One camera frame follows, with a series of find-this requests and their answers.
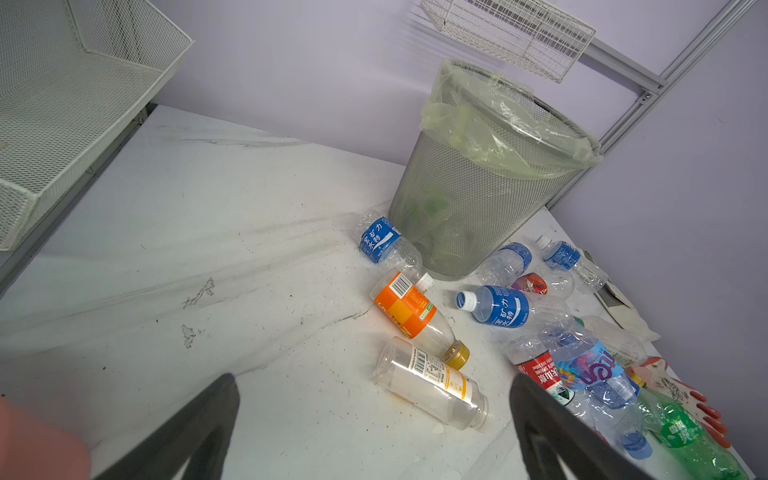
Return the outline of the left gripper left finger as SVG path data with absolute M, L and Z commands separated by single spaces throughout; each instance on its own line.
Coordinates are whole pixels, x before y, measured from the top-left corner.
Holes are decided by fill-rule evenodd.
M 221 375 L 98 477 L 221 478 L 239 406 L 235 376 Z

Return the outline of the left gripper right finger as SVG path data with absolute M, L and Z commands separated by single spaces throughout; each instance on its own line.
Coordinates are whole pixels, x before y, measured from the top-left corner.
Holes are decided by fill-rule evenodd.
M 651 479 L 524 374 L 512 382 L 510 409 L 531 479 L 564 479 L 563 466 L 577 479 Z

